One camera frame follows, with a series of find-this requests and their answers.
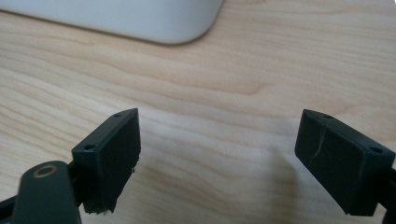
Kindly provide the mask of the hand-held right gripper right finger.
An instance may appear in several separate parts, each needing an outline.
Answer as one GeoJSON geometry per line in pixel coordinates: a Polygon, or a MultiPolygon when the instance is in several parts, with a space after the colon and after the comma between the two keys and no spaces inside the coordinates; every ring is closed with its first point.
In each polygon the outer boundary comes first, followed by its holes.
{"type": "Polygon", "coordinates": [[[344,122],[304,110],[294,152],[343,211],[374,214],[382,204],[396,217],[396,153],[344,122]]]}

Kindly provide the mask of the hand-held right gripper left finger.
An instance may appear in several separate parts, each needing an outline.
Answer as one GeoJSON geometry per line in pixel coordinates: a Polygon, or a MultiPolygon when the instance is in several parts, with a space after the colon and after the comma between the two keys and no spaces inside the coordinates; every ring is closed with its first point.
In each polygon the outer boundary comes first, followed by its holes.
{"type": "Polygon", "coordinates": [[[72,149],[76,194],[87,213],[115,210],[140,152],[136,108],[110,116],[72,149]]]}

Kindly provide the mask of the white plastic bin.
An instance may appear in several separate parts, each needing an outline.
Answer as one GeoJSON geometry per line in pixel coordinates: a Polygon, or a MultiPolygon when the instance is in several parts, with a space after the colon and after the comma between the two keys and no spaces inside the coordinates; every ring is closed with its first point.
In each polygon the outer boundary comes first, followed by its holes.
{"type": "Polygon", "coordinates": [[[0,0],[0,10],[150,42],[190,42],[213,25],[224,0],[0,0]]]}

